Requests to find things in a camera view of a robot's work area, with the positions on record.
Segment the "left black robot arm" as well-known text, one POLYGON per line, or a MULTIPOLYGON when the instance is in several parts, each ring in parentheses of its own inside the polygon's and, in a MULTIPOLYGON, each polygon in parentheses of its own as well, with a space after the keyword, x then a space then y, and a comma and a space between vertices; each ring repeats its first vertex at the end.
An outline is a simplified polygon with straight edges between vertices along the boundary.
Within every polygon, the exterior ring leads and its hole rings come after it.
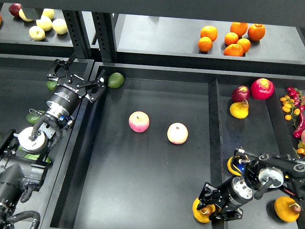
POLYGON ((73 112, 86 98, 95 102, 104 93, 105 70, 94 80, 72 74, 70 65, 76 59, 56 59, 47 73, 54 88, 46 98, 45 112, 30 109, 37 117, 33 126, 17 133, 10 129, 0 142, 0 227, 12 229, 15 223, 32 219, 31 228, 37 229, 41 216, 34 210, 15 214, 18 202, 25 203, 34 191, 42 187, 50 167, 49 152, 61 141, 63 133, 74 125, 73 112))

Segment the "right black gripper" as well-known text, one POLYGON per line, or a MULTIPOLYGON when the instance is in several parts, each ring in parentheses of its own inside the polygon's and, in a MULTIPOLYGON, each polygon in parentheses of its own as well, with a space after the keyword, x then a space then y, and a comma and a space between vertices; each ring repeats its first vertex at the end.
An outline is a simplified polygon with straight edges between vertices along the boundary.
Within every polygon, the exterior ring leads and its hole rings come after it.
POLYGON ((232 177, 220 186, 205 182, 198 199, 196 210, 215 205, 216 210, 209 216, 209 220, 232 221, 242 219, 243 210, 239 207, 253 199, 253 190, 247 186, 244 178, 232 177))

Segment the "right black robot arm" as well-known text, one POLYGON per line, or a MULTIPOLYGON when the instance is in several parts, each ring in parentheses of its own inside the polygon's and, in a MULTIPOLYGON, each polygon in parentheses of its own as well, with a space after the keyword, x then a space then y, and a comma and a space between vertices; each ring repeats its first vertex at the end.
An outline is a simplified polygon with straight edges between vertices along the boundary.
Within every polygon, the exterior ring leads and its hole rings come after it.
POLYGON ((271 154, 254 156, 237 148, 227 161, 227 168, 233 177, 218 187, 206 182, 193 202, 193 216, 198 222, 242 219, 243 205, 253 199, 260 200, 265 193, 276 189, 286 194, 274 203, 282 221, 297 220, 305 209, 304 160, 271 154))

